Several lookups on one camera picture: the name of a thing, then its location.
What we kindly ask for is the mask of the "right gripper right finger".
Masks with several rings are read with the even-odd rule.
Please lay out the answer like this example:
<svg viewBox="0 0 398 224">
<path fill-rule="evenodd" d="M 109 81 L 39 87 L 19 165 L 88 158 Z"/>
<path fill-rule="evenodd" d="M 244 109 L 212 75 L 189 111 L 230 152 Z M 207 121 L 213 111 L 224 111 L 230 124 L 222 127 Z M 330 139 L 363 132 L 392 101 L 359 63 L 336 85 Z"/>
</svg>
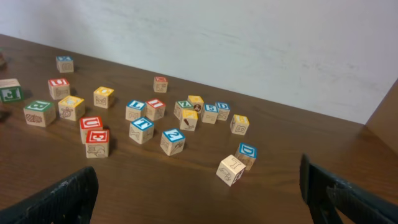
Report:
<svg viewBox="0 0 398 224">
<path fill-rule="evenodd" d="M 342 223 L 341 212 L 355 223 L 397 224 L 397 205 L 310 162 L 306 154 L 299 185 L 314 223 Z"/>
</svg>

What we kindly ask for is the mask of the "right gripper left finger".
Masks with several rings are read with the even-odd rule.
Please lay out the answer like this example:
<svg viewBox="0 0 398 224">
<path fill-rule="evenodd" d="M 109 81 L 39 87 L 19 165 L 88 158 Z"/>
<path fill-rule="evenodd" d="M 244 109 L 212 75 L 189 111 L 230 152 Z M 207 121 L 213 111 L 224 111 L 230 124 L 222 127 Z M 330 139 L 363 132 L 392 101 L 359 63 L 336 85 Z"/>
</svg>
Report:
<svg viewBox="0 0 398 224">
<path fill-rule="evenodd" d="M 92 166 L 1 210 L 1 223 L 89 223 L 98 195 Z"/>
</svg>

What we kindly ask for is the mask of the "green B block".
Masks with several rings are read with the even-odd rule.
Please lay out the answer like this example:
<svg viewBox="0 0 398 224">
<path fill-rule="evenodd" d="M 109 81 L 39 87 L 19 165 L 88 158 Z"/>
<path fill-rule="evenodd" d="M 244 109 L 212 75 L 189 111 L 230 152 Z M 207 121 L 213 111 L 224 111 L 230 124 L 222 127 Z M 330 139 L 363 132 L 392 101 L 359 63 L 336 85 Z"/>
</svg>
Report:
<svg viewBox="0 0 398 224">
<path fill-rule="evenodd" d="M 35 100 L 24 107 L 24 117 L 29 125 L 46 127 L 56 118 L 55 106 L 49 101 Z"/>
</svg>

